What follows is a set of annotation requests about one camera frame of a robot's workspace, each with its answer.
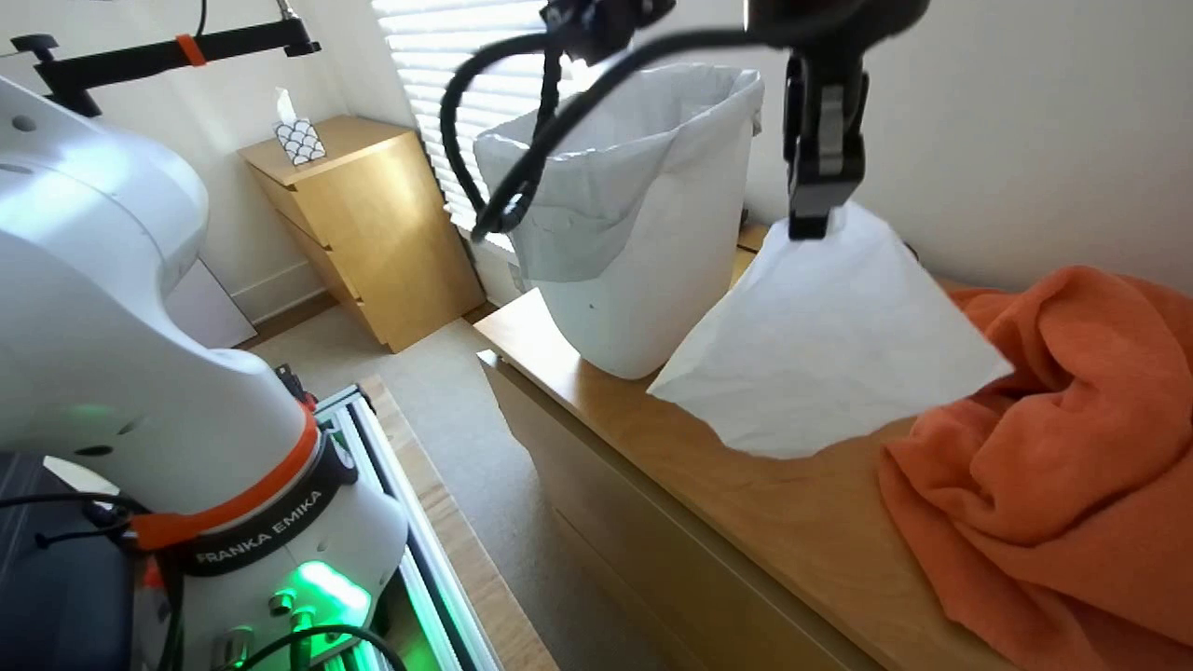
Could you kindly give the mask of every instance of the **window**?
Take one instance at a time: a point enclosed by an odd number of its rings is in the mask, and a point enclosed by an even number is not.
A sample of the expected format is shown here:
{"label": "window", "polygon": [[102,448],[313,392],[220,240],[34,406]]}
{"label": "window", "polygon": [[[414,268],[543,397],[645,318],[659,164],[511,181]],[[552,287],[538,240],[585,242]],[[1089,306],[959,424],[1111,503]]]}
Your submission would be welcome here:
{"label": "window", "polygon": [[[416,117],[425,154],[441,174],[449,211],[457,228],[472,223],[472,205],[457,189],[441,139],[441,98],[461,61],[481,46],[542,35],[543,0],[373,0],[380,35],[398,66],[402,88]],[[472,78],[457,109],[457,148],[481,181],[472,141],[481,130],[538,109],[542,55],[502,61]]]}

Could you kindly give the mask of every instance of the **wooden surface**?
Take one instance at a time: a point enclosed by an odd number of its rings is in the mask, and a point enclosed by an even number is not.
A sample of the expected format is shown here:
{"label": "wooden surface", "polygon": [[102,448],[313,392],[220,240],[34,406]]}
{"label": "wooden surface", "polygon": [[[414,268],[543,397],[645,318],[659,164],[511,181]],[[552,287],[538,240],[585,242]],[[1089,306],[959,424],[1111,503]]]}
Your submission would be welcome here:
{"label": "wooden surface", "polygon": [[942,617],[881,506],[875,458],[884,440],[905,424],[812,458],[752,458],[727,452],[680,406],[645,395],[645,384],[585,366],[538,296],[502,306],[477,328],[557,410],[881,666],[1004,666],[997,651]]}
{"label": "wooden surface", "polygon": [[387,384],[373,378],[373,379],[363,379],[363,388],[373,397],[377,421],[380,421],[385,436],[392,440],[392,452],[397,452],[402,472],[411,476],[416,503],[428,516],[428,522],[449,550],[449,561],[452,561],[467,600],[472,604],[472,614],[481,622],[498,666],[552,671],[557,666],[552,651],[543,647],[543,640],[538,639],[522,604],[515,600],[515,591],[498,579],[495,561],[481,549],[481,540],[470,530],[470,522],[461,518],[461,509],[455,506],[452,492],[444,487],[444,476],[420,455],[416,436],[414,436],[402,406],[387,392]]}
{"label": "wooden surface", "polygon": [[329,291],[392,349],[481,306],[416,134],[369,120],[329,120],[317,134],[329,158],[310,168],[281,141],[244,158]]}

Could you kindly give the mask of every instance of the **white cloth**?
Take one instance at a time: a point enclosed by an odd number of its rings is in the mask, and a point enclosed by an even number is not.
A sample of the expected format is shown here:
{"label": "white cloth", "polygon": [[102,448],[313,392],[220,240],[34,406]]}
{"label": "white cloth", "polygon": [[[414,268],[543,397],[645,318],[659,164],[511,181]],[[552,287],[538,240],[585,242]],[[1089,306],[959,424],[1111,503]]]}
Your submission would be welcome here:
{"label": "white cloth", "polygon": [[848,205],[815,242],[792,242],[776,223],[649,392],[727,448],[797,458],[1007,373],[904,240]]}

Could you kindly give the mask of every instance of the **robotic arm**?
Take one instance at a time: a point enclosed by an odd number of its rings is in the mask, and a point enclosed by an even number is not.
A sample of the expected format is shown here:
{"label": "robotic arm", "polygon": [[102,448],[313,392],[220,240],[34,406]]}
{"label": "robotic arm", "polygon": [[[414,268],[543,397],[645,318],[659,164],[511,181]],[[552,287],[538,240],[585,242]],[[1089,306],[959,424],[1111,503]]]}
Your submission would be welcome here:
{"label": "robotic arm", "polygon": [[467,164],[455,146],[455,109],[470,78],[515,53],[558,53],[578,61],[604,61],[631,46],[631,35],[662,18],[670,0],[547,0],[543,38],[517,38],[491,47],[481,47],[470,63],[457,66],[455,82],[444,93],[444,146],[449,159],[477,205],[472,240],[489,230],[511,230],[527,216],[538,174],[547,154],[578,128],[578,120],[602,105],[624,78],[636,66],[695,53],[695,47],[792,47],[788,63],[788,128],[782,128],[782,159],[792,164],[792,240],[823,240],[829,211],[841,205],[864,174],[864,141],[860,117],[869,78],[860,66],[864,47],[884,38],[914,27],[930,0],[751,0],[746,30],[696,30],[670,35],[625,53],[594,88],[569,102],[557,117],[557,82],[543,82],[543,105],[538,139],[511,174],[491,189],[491,201],[481,201],[481,189],[467,174]]}

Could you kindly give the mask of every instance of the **white wall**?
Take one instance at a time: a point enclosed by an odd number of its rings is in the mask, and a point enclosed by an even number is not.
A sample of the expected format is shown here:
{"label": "white wall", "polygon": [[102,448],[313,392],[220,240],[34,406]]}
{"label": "white wall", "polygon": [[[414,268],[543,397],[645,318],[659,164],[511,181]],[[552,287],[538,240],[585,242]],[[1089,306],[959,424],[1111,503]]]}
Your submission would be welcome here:
{"label": "white wall", "polygon": [[[680,0],[662,30],[707,21],[737,21],[737,4]],[[1085,261],[1193,291],[1191,27],[1191,0],[931,0],[869,55],[859,196],[962,278]],[[746,63],[769,72],[751,201],[781,216],[782,55]]]}
{"label": "white wall", "polygon": [[[3,46],[14,35],[51,35],[57,55],[81,55],[190,35],[196,0],[0,0],[0,16]],[[272,18],[272,0],[211,0],[208,30]],[[3,55],[0,72],[46,88],[31,55]],[[286,61],[283,53],[92,88],[103,124],[149,134],[196,168],[211,195],[201,258],[251,319],[319,291],[240,159],[244,146],[272,139],[276,87],[286,87],[298,110],[313,120],[351,109],[329,55]]]}

